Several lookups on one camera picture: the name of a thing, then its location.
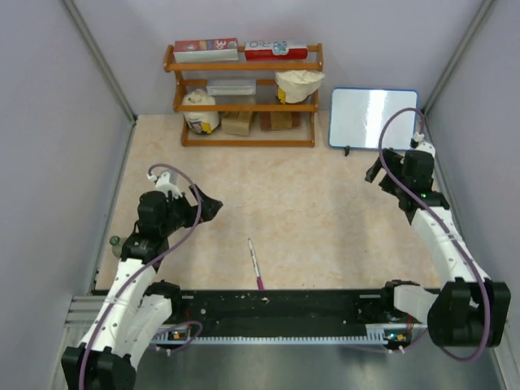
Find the blue framed whiteboard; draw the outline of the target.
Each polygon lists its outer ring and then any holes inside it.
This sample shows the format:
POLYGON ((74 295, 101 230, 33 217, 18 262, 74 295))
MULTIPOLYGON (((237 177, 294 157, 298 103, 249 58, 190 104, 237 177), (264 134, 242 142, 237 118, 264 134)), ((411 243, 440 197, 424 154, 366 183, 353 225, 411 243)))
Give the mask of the blue framed whiteboard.
POLYGON ((413 89, 337 87, 331 93, 328 144, 336 149, 377 150, 388 119, 417 106, 418 92, 413 89))

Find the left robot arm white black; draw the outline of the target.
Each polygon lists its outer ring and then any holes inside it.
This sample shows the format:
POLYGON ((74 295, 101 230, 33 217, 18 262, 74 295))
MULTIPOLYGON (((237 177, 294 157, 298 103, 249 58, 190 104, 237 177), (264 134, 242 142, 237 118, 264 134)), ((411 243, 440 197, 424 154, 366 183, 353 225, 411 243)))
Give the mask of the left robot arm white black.
POLYGON ((137 367, 167 322, 184 313, 180 288, 156 282, 168 238, 181 228, 189 233, 211 221, 223 203, 190 186, 196 203, 169 184, 141 195, 138 219, 123 243, 116 275, 97 317, 76 347, 67 347, 61 365, 70 389, 132 389, 137 367))

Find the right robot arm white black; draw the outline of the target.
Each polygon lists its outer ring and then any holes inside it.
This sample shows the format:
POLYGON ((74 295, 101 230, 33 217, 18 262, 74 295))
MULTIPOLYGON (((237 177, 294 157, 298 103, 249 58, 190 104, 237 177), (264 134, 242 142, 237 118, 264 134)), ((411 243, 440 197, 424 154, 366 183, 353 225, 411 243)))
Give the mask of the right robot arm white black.
POLYGON ((446 197, 433 190, 431 148, 399 154, 384 148, 366 172, 372 182, 385 170, 381 189, 395 196, 410 226, 419 234, 435 264, 440 292, 400 284, 381 298, 379 312, 391 322, 406 314, 427 325, 439 347, 493 348, 501 343, 511 293, 506 283, 494 282, 473 260, 453 222, 446 197))

